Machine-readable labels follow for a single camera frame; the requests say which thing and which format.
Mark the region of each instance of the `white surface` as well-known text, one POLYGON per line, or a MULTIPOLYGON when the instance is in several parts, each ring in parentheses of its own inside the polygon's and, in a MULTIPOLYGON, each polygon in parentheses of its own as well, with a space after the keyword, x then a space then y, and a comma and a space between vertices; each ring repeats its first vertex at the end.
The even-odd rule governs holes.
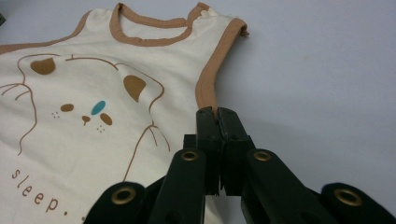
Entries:
MULTIPOLYGON (((64 37, 86 11, 116 3, 2 0, 0 44, 64 37)), ((164 20, 196 5, 124 3, 164 20)), ((274 151, 309 188, 347 183, 396 216, 396 2, 205 3, 250 31, 219 71, 219 105, 235 110, 256 146, 274 151)), ((226 223, 244 222, 238 199, 216 203, 226 223)))

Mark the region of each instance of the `cream fabric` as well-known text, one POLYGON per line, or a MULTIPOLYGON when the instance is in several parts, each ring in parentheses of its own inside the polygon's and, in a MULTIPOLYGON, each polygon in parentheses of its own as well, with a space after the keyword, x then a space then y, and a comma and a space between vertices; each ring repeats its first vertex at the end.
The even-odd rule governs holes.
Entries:
POLYGON ((119 4, 67 38, 1 46, 0 222, 81 223, 111 185, 165 175, 244 27, 205 4, 171 21, 119 4))

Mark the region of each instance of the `brown trim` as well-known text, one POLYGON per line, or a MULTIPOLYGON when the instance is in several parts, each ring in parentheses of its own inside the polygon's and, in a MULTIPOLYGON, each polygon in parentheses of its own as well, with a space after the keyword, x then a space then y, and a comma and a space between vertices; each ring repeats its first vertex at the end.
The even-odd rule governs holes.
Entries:
POLYGON ((198 5, 192 9, 187 19, 177 18, 169 21, 162 21, 150 17, 140 16, 124 4, 119 3, 114 8, 113 14, 111 16, 110 32, 116 40, 124 44, 131 44, 140 47, 167 46, 189 37, 192 32, 192 23, 199 16, 201 16, 201 12, 203 10, 209 10, 209 6, 203 3, 198 3, 198 5), (120 15, 124 16, 130 21, 147 26, 164 29, 186 27, 186 30, 181 35, 172 38, 142 39, 139 37, 127 36, 121 29, 120 15))
POLYGON ((72 37, 75 37, 76 35, 78 35, 81 32, 82 28, 84 28, 85 21, 87 20, 89 15, 90 15, 90 12, 87 12, 87 13, 84 14, 84 16, 82 16, 81 20, 78 23, 77 28, 75 29, 75 31, 71 35, 68 35, 68 36, 66 36, 64 38, 61 38, 61 39, 51 40, 51 41, 42 42, 42 43, 0 45, 0 54, 8 53, 8 52, 15 51, 15 50, 18 50, 18 49, 46 47, 46 46, 50 46, 50 45, 65 41, 65 40, 70 39, 72 37))
POLYGON ((216 74, 238 35, 248 36, 248 26, 244 21, 233 19, 224 31, 195 86, 195 98, 199 108, 212 106, 213 111, 217 110, 218 105, 215 94, 216 74))

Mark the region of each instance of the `brown neckline trim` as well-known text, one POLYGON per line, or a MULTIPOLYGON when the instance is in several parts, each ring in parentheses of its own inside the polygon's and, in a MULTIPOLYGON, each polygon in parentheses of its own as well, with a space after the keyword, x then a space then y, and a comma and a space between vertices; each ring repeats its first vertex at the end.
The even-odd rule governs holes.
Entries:
POLYGON ((124 4, 119 3, 114 8, 113 14, 111 16, 110 32, 116 40, 124 44, 131 44, 140 47, 167 46, 189 37, 192 32, 193 22, 199 16, 201 16, 201 12, 203 10, 209 10, 209 6, 204 3, 198 3, 198 5, 192 9, 187 19, 177 18, 169 21, 162 21, 150 17, 140 16, 124 4), (181 35, 172 38, 142 39, 139 37, 127 36, 121 29, 120 15, 124 16, 129 21, 133 21, 142 25, 163 29, 186 27, 186 30, 181 35))

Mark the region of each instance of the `black clamp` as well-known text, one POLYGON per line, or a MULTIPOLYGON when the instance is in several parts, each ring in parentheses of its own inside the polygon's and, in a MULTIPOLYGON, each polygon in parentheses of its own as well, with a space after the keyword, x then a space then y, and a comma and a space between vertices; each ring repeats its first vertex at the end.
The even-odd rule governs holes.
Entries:
POLYGON ((196 113, 167 175, 147 188, 122 182, 107 189, 85 224, 204 223, 205 196, 240 196, 247 223, 387 223, 396 219, 359 189, 335 183, 308 189, 274 153, 255 148, 237 114, 196 113))

